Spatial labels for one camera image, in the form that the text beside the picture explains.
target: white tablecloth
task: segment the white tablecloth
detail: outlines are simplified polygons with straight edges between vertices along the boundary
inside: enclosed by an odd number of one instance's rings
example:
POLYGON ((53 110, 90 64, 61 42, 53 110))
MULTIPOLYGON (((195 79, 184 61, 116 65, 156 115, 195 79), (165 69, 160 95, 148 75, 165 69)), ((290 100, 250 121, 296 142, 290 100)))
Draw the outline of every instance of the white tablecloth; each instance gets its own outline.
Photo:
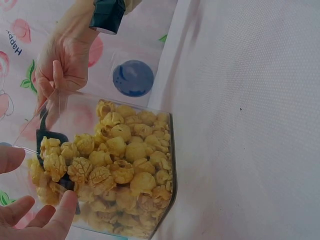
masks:
POLYGON ((149 101, 178 171, 155 239, 319 239, 319 39, 318 0, 178 2, 149 101))

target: transparent box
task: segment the transparent box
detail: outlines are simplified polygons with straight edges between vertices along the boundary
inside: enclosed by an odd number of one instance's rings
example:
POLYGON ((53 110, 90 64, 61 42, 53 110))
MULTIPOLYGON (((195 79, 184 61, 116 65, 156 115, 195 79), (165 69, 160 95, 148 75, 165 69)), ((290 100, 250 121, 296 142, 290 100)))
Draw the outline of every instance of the transparent box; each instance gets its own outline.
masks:
POLYGON ((34 210, 73 190, 75 227, 151 239, 175 201, 170 113, 56 90, 15 146, 26 151, 16 174, 34 210))

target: popcorn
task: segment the popcorn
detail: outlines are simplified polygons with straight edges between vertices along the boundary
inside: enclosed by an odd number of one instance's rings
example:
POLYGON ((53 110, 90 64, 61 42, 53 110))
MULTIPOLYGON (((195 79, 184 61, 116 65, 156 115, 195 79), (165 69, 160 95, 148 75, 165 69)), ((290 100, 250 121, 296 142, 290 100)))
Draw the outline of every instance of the popcorn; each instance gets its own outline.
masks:
POLYGON ((117 188, 114 187, 113 189, 109 191, 105 191, 101 198, 105 201, 114 202, 116 200, 116 194, 117 194, 117 188))
POLYGON ((74 158, 80 156, 80 152, 74 143, 64 142, 61 145, 61 156, 64 157, 66 165, 69 166, 74 158))
POLYGON ((169 146, 169 143, 168 145, 166 144, 166 141, 164 141, 164 144, 167 146, 162 146, 161 142, 159 141, 159 139, 157 138, 156 135, 149 135, 145 138, 144 142, 152 147, 152 149, 154 150, 158 150, 158 151, 161 151, 163 153, 168 153, 169 152, 169 149, 168 149, 168 146, 169 146))
POLYGON ((120 223, 122 226, 127 226, 127 227, 136 227, 140 223, 138 220, 134 219, 134 217, 130 214, 123 213, 122 216, 118 218, 118 223, 120 223))
POLYGON ((158 115, 156 116, 156 119, 160 122, 165 122, 168 123, 169 121, 169 114, 164 113, 164 112, 160 112, 158 113, 158 115))
POLYGON ((101 123, 106 127, 114 127, 118 124, 124 124, 124 118, 117 112, 109 112, 101 121, 101 123))
POLYGON ((93 166, 89 160, 84 157, 76 157, 68 167, 67 173, 71 181, 81 185, 88 181, 88 176, 92 170, 93 166))
POLYGON ((44 204, 57 205, 67 172, 83 219, 95 231, 148 239, 173 194, 170 116, 100 100, 93 135, 74 142, 43 138, 40 155, 28 160, 30 177, 44 204))
POLYGON ((136 136, 143 139, 152 134, 152 128, 144 123, 134 125, 133 130, 136 136))
POLYGON ((155 151, 150 155, 150 163, 156 168, 162 170, 171 170, 167 156, 161 151, 155 151))
POLYGON ((112 101, 99 100, 96 106, 96 115, 103 119, 108 113, 112 113, 116 110, 116 105, 112 101))
POLYGON ((75 135, 74 143, 81 155, 89 156, 95 148, 94 138, 89 134, 75 135))
POLYGON ((142 120, 142 123, 148 126, 152 126, 157 119, 157 116, 151 111, 144 110, 139 112, 137 115, 142 120))
POLYGON ((119 209, 130 211, 137 205, 137 197, 132 196, 130 188, 120 187, 116 192, 115 202, 119 209))
POLYGON ((143 143, 132 142, 126 146, 125 158, 129 163, 133 163, 135 160, 144 159, 146 157, 146 145, 143 143))
POLYGON ((52 181, 59 182, 67 172, 66 161, 63 156, 56 153, 46 155, 43 161, 45 172, 52 177, 52 181))
POLYGON ((89 175, 88 183, 95 195, 100 195, 116 186, 110 170, 105 166, 95 167, 89 175))
POLYGON ((45 156, 48 156, 50 154, 61 154, 61 149, 59 147, 60 140, 55 138, 47 138, 46 136, 43 137, 41 143, 40 143, 40 157, 42 159, 45 159, 45 156))
POLYGON ((155 182, 158 185, 166 184, 166 181, 169 180, 170 175, 165 170, 160 170, 155 174, 155 182))
POLYGON ((144 143, 144 140, 139 137, 139 136, 132 136, 131 139, 129 140, 129 143, 144 143))
POLYGON ((133 168, 135 174, 146 172, 153 175, 156 173, 156 168, 146 158, 134 161, 133 168))
POLYGON ((130 128, 131 134, 134 134, 135 125, 141 124, 142 120, 138 116, 128 116, 125 118, 124 123, 130 128))
POLYGON ((110 154, 104 151, 93 151, 89 156, 89 161, 95 167, 104 166, 112 164, 110 154))
POLYGON ((44 205, 56 206, 59 204, 60 195, 57 192, 53 192, 49 186, 37 187, 36 194, 38 195, 40 201, 44 205))
POLYGON ((156 187, 155 178, 148 172, 137 173, 130 182, 130 189, 133 196, 146 193, 152 196, 151 190, 156 187))
POLYGON ((112 155, 116 157, 123 157, 125 155, 127 145, 121 136, 109 139, 106 141, 106 145, 112 155))
POLYGON ((29 159, 28 167, 30 169, 31 181, 37 187, 45 187, 47 186, 50 176, 45 173, 44 169, 39 163, 39 160, 36 155, 33 158, 29 159))
POLYGON ((124 124, 114 126, 110 133, 113 138, 120 136, 125 142, 128 142, 131 139, 130 127, 124 124))
POLYGON ((120 105, 115 109, 115 111, 124 118, 136 115, 136 111, 132 107, 127 105, 120 105))
POLYGON ((134 178, 134 168, 125 160, 114 161, 110 170, 117 184, 127 184, 134 178))
POLYGON ((94 191, 87 184, 74 184, 74 191, 76 192, 80 202, 91 203, 95 200, 94 191))

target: patterned tablecloth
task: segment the patterned tablecloth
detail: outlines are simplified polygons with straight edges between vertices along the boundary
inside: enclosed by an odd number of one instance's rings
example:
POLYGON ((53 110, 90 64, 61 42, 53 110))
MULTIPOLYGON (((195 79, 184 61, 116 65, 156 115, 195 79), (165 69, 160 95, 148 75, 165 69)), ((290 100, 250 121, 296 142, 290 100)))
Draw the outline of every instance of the patterned tablecloth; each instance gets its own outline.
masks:
MULTIPOLYGON (((178 0, 144 0, 122 20, 116 36, 100 34, 89 55, 85 93, 147 106, 151 90, 141 97, 122 94, 113 76, 117 67, 151 69, 155 76, 171 19, 178 0)), ((48 35, 74 0, 0 0, 0 143, 12 145, 33 116, 37 101, 35 68, 48 35)), ((154 76, 149 75, 153 83, 154 76)), ((85 115, 81 107, 79 115, 85 115)), ((31 138, 28 132, 23 137, 31 138)), ((0 204, 9 204, 24 195, 14 173, 0 176, 0 204)), ((29 212, 17 227, 25 226, 29 212)), ((117 239, 71 228, 69 239, 117 239)))

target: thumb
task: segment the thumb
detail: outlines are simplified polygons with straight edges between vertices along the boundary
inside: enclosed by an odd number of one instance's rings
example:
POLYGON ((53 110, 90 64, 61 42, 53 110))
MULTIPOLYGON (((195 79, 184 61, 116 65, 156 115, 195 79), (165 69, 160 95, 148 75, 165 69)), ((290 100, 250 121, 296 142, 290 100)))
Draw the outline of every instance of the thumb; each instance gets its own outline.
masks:
POLYGON ((54 92, 54 88, 46 77, 39 77, 36 80, 36 88, 38 95, 36 111, 38 111, 46 102, 47 98, 54 92))
POLYGON ((19 167, 25 155, 22 148, 0 146, 0 174, 9 173, 19 167))

